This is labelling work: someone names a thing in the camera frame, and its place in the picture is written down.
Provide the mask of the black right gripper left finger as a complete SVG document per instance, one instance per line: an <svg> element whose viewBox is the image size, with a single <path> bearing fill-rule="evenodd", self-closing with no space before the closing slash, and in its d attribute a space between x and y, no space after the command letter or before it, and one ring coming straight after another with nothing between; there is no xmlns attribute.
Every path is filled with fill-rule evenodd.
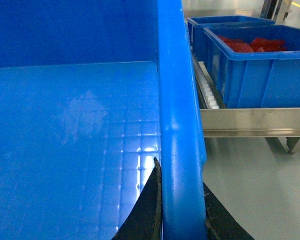
<svg viewBox="0 0 300 240"><path fill-rule="evenodd" d="M132 211L114 240L160 240L162 238L162 169L157 158L154 168Z"/></svg>

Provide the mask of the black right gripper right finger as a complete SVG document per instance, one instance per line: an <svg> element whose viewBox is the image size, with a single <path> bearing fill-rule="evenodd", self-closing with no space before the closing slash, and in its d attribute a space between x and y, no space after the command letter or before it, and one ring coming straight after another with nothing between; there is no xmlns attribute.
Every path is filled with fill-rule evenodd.
<svg viewBox="0 0 300 240"><path fill-rule="evenodd" d="M254 240L203 183L208 240Z"/></svg>

